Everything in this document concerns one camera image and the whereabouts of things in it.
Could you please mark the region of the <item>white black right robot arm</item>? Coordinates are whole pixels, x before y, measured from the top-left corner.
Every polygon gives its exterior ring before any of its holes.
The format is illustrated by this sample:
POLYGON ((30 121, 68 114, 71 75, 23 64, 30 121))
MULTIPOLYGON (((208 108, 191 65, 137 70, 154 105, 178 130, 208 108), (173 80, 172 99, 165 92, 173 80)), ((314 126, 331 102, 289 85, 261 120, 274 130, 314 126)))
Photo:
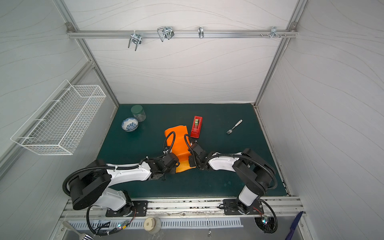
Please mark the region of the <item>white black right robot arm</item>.
POLYGON ((228 206, 232 211, 247 215, 255 201, 259 201, 268 190, 277 188, 275 169, 251 149, 241 153, 207 153, 198 143, 187 144, 191 154, 189 163, 202 171, 234 172, 244 183, 235 203, 228 206))

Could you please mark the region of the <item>orange wrapping paper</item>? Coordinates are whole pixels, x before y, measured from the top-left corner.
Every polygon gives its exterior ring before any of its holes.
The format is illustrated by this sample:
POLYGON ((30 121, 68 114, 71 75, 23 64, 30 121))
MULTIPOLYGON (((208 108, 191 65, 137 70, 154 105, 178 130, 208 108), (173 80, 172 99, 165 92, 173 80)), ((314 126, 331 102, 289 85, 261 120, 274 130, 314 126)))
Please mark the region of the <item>orange wrapping paper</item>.
POLYGON ((193 167, 190 166, 188 146, 185 142, 184 135, 188 134, 186 126, 176 126, 165 130, 165 137, 167 137, 171 132, 175 132, 176 139, 172 147, 172 153, 174 153, 180 162, 180 165, 176 168, 176 173, 182 173, 184 171, 190 170, 193 167))

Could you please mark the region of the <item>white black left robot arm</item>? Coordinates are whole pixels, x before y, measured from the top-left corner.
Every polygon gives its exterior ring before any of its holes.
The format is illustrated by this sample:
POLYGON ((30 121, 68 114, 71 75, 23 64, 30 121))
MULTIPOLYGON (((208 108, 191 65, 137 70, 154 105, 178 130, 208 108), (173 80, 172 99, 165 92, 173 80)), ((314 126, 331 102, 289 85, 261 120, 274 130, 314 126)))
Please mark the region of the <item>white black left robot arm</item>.
POLYGON ((108 217, 124 217, 134 211, 135 205, 127 191, 117 191, 112 186, 158 180, 164 175, 175 174, 179 165, 180 161, 173 153, 128 165, 106 164, 95 160, 67 176, 62 189, 72 199, 74 210, 97 206, 107 208, 108 217))

